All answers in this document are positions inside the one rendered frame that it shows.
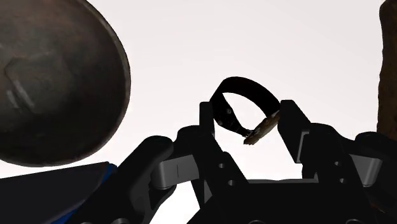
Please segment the black wristwatch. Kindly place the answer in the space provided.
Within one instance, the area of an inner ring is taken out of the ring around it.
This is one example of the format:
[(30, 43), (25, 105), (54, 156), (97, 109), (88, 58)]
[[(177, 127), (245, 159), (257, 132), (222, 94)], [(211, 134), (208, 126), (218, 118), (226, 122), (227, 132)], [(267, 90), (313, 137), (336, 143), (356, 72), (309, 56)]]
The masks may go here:
[[(265, 114), (265, 118), (253, 129), (244, 128), (238, 121), (231, 105), (224, 97), (224, 93), (243, 96), (258, 106)], [(226, 130), (244, 137), (244, 144), (254, 145), (267, 135), (279, 121), (279, 100), (259, 83), (243, 78), (229, 77), (224, 79), (210, 98), (215, 122)]]

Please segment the dark brown round bowl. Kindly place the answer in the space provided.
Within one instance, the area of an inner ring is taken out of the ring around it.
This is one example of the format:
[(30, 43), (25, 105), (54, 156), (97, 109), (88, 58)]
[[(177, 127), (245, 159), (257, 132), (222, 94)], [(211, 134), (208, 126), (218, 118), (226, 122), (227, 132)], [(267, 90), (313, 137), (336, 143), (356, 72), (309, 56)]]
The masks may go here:
[(130, 83), (121, 41), (88, 0), (0, 0), (0, 160), (89, 157), (121, 124)]

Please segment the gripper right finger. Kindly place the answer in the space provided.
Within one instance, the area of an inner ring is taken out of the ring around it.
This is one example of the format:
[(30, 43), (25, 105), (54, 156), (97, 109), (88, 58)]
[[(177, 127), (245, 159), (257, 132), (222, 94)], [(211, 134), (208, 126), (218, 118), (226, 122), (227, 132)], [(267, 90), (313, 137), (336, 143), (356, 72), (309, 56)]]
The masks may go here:
[(378, 132), (351, 140), (312, 123), (283, 100), (278, 131), (302, 165), (302, 182), (285, 183), (277, 224), (397, 224), (397, 141)]

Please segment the brown rough upright object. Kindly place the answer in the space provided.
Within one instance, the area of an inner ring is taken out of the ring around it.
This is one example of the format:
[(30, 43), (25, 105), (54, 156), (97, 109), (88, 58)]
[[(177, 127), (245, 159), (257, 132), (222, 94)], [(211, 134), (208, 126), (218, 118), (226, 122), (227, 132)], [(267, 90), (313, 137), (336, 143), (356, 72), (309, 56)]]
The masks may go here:
[(397, 141), (397, 0), (385, 0), (381, 4), (379, 19), (383, 49), (377, 132)]

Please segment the dark blue flat object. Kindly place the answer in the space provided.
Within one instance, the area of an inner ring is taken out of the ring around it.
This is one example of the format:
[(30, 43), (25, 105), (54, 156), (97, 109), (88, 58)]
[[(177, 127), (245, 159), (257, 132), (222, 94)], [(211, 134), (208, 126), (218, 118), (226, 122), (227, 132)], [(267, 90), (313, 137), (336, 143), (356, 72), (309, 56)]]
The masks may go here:
[(109, 162), (0, 179), (0, 224), (64, 224), (116, 170)]

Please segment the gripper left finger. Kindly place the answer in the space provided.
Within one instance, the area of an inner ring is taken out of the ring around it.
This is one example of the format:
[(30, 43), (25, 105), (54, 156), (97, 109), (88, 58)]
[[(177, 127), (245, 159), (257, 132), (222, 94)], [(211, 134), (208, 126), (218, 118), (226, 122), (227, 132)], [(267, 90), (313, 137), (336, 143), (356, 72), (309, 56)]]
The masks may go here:
[(150, 224), (180, 183), (192, 182), (200, 209), (188, 224), (245, 224), (247, 179), (212, 132), (212, 104), (200, 103), (200, 123), (172, 141), (146, 138), (78, 208), (66, 224)]

